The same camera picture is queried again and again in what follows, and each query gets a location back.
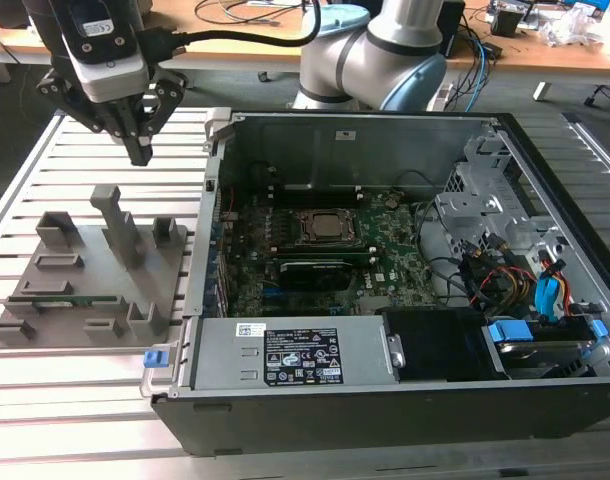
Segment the power supply label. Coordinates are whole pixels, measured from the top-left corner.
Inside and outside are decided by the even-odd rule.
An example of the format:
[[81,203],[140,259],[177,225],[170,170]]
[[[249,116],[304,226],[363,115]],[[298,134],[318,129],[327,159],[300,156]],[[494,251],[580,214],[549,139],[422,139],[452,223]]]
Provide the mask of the power supply label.
[[270,387],[343,383],[335,328],[265,330],[265,383]]

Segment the robotic arm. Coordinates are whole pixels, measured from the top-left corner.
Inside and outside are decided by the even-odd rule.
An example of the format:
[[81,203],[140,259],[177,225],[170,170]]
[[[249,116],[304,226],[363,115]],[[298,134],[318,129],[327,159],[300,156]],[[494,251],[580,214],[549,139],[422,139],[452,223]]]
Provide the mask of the robotic arm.
[[425,110],[447,69],[438,53],[442,5],[384,0],[371,21],[361,7],[323,7],[321,31],[303,48],[294,108],[348,109],[359,100],[376,110]]
[[143,107],[160,62],[199,40],[228,39],[300,47],[320,29],[319,0],[314,0],[312,31],[299,39],[211,30],[175,33],[143,28],[138,0],[23,0],[51,53],[52,69],[38,91],[94,132],[107,131],[125,145],[132,165],[146,166],[157,134],[183,99],[183,78],[172,73],[158,80],[158,104]]

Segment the aluminum slotted table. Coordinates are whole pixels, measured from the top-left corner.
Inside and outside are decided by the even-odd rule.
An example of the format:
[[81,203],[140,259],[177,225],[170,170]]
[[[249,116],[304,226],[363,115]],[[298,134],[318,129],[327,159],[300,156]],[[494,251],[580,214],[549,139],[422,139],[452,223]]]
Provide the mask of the aluminum slotted table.
[[[154,138],[147,168],[130,167],[108,135],[55,117],[0,201],[0,313],[38,244],[43,212],[66,210],[77,224],[101,224],[88,202],[93,186],[118,184],[121,207],[137,224],[173,215],[190,231],[169,340],[177,338],[207,161],[206,113],[174,114]],[[609,155],[580,123],[519,121],[610,246]],[[610,419],[562,440],[192,458],[141,396],[143,352],[0,350],[0,479],[436,478],[455,471],[477,479],[526,472],[610,478]]]

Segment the wooden desk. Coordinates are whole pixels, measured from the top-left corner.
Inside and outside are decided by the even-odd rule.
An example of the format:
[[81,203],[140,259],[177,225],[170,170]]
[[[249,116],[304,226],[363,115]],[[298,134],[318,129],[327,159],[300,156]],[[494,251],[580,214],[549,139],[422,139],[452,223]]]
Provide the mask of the wooden desk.
[[[197,19],[194,6],[197,0],[154,0],[152,13],[146,19],[147,26],[176,26],[179,31],[202,31],[215,28],[235,28],[241,31],[265,35],[298,37],[302,13],[295,9],[280,17],[279,27],[268,26],[216,26]],[[470,26],[485,41],[503,48],[492,78],[512,78],[524,81],[547,81],[554,83],[610,84],[610,60],[600,54],[600,45],[569,45],[548,47],[536,32],[519,33],[516,38],[492,37],[489,25],[472,16],[475,9],[483,7],[487,0],[467,0],[466,16]],[[269,9],[260,7],[238,7],[236,13],[252,16]],[[218,5],[201,11],[202,15],[215,20],[227,20]],[[27,31],[1,30],[0,39],[22,63],[49,63],[45,47],[35,35]],[[187,48],[185,55],[166,62],[163,66],[178,69],[222,69],[249,71],[298,71],[300,50],[278,48],[247,42],[211,40],[196,42]],[[0,62],[13,60],[0,47]],[[450,75],[468,69],[472,63],[471,50],[461,43],[456,54],[449,59]]]

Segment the motherboard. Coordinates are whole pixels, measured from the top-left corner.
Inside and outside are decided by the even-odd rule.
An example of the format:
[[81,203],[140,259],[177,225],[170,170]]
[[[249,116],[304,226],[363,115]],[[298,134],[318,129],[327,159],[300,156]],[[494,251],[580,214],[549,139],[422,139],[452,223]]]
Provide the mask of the motherboard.
[[226,215],[227,316],[372,315],[436,303],[402,194],[295,197],[252,196]]

